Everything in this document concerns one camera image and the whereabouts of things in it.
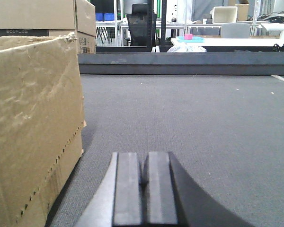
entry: white plastic bag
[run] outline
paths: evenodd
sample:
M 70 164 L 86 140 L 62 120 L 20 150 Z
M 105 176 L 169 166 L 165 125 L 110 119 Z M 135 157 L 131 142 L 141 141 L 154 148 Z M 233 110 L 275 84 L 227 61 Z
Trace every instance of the white plastic bag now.
M 179 45 L 175 45 L 171 47 L 167 53 L 192 53 L 192 52 L 207 52 L 205 48 L 201 46 L 190 46 L 186 43 L 180 43 Z

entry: blue bin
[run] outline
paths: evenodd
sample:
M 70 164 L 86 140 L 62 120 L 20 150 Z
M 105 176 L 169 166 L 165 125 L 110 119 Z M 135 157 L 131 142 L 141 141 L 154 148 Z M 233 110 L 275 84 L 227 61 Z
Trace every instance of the blue bin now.
M 112 21 L 115 20 L 115 15 L 113 13 L 105 13 L 104 14 L 105 21 Z
M 103 18 L 104 18 L 103 13 L 96 13 L 96 20 L 103 21 Z

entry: black pole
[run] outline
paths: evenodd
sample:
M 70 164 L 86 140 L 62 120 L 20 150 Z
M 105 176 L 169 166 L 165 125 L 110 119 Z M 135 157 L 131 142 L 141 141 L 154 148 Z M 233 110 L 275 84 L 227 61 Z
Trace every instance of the black pole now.
M 148 0 L 148 21 L 147 21 L 147 36 L 148 36 L 148 41 L 147 41 L 147 46 L 151 46 L 152 44 L 152 16 L 153 16 L 153 0 Z
M 162 0 L 162 19 L 161 19 L 161 46 L 166 45 L 166 8 L 167 8 L 167 0 Z

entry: green object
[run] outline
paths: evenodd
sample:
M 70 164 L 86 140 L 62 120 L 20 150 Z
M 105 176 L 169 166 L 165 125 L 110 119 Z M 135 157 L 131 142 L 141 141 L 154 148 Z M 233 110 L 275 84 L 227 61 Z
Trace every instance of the green object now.
M 157 0 L 157 18 L 161 17 L 161 0 Z

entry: white chair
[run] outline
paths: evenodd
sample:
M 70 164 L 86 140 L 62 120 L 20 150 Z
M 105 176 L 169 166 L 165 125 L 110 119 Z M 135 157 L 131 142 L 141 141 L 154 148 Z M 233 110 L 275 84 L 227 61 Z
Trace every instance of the white chair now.
M 221 38 L 249 38 L 249 36 L 249 24 L 226 23 L 221 26 Z

